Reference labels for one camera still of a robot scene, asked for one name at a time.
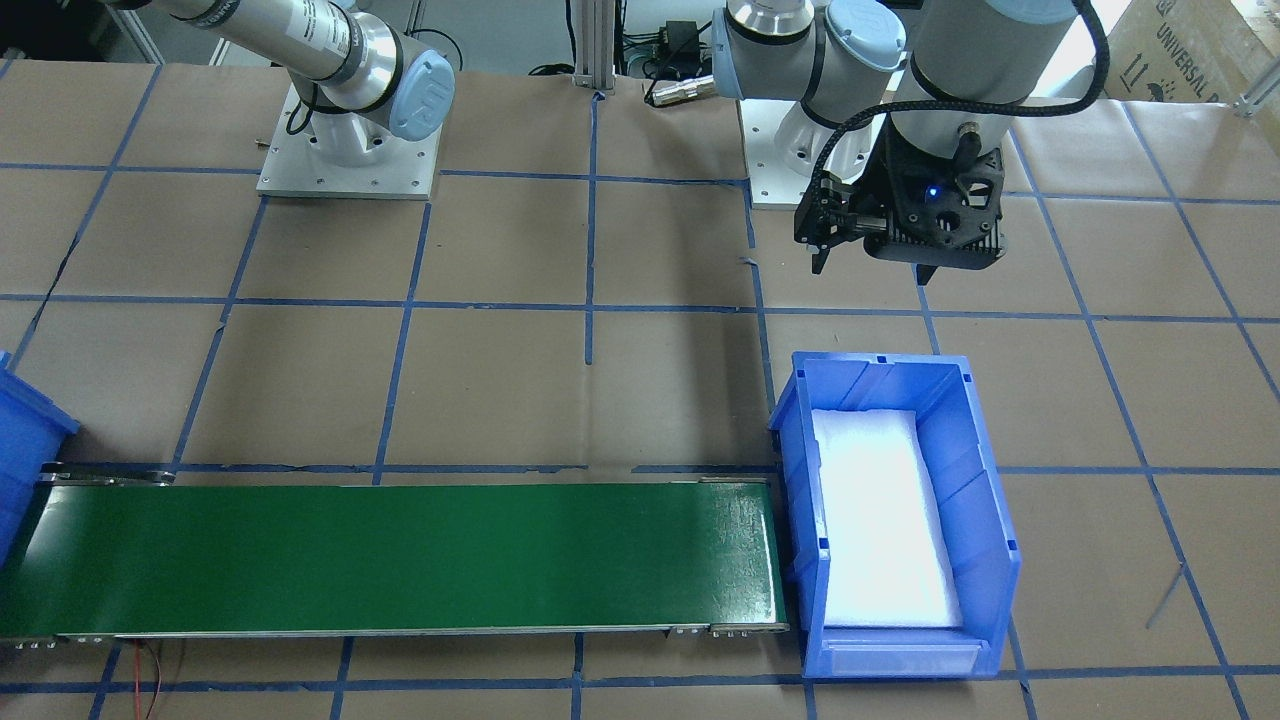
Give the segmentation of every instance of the blue plastic bin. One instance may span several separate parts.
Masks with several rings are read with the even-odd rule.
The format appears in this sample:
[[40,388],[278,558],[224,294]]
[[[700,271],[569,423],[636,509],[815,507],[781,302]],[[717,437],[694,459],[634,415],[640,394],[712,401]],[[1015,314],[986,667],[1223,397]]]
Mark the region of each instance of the blue plastic bin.
[[[989,678],[1012,611],[1021,555],[978,404],[959,356],[796,352],[769,428],[782,447],[800,587],[806,678]],[[837,628],[826,621],[831,547],[814,410],[914,410],[964,615],[959,629]],[[838,592],[858,592],[840,588]]]
[[8,370],[0,351],[0,565],[31,502],[40,466],[58,455],[79,423]]

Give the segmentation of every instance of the metal base plate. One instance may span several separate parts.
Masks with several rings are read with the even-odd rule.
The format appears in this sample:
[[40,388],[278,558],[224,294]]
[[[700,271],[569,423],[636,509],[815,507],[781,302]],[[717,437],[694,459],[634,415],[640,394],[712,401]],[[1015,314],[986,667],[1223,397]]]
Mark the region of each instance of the metal base plate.
[[315,152],[308,133],[285,132],[289,111],[297,102],[298,96],[291,87],[257,179],[259,193],[271,197],[431,199],[440,131],[417,142],[388,132],[374,150],[379,155],[378,163],[348,168],[332,164]]
[[[742,122],[742,149],[746,152],[746,172],[751,178],[751,206],[760,210],[795,210],[809,184],[809,176],[801,176],[782,161],[782,151],[773,137],[782,124],[794,100],[742,100],[739,118]],[[872,120],[870,137],[879,132],[882,118]],[[845,178],[850,181],[863,172],[864,163]]]

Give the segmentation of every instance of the metal connector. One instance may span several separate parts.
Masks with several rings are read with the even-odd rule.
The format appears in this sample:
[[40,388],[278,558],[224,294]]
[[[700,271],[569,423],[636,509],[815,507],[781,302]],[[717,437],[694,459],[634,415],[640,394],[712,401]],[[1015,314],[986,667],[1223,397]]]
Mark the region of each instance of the metal connector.
[[680,81],[662,90],[655,90],[653,92],[653,106],[664,108],[667,105],[677,105],[700,97],[712,97],[716,94],[716,78],[712,76],[696,77]]
[[1271,61],[1271,65],[1253,81],[1231,108],[1242,118],[1252,118],[1262,109],[1262,105],[1280,88],[1280,58]]

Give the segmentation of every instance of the blue joint cap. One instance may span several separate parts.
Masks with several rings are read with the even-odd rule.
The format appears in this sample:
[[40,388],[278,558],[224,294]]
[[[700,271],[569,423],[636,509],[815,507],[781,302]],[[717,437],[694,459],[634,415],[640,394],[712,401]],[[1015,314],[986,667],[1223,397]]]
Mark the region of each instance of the blue joint cap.
[[444,124],[453,105],[453,67],[428,50],[404,68],[392,97],[390,127],[396,137],[416,142]]
[[827,27],[836,42],[863,64],[882,73],[900,69],[906,28],[893,10],[876,0],[832,0]]

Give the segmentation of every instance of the robotic arm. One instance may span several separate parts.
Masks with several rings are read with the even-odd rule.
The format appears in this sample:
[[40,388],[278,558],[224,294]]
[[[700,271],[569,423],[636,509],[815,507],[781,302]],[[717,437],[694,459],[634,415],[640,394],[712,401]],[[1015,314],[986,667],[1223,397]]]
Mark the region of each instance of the robotic arm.
[[[1097,46],[1088,94],[1024,106],[1078,14]],[[813,254],[814,274],[832,247],[858,240],[874,258],[914,263],[920,284],[938,266],[989,266],[1005,254],[1000,143],[1012,118],[1083,110],[1108,68],[1089,0],[934,1],[901,65],[902,24],[874,0],[818,9],[812,0],[730,0],[714,27],[718,92],[799,101],[780,136],[787,163],[810,174],[795,241]],[[877,105],[896,69],[906,72],[895,101]],[[890,117],[864,156],[882,113]]]
[[355,113],[407,141],[424,140],[453,102],[453,68],[375,15],[329,0],[104,0],[147,4],[289,69],[310,111]]

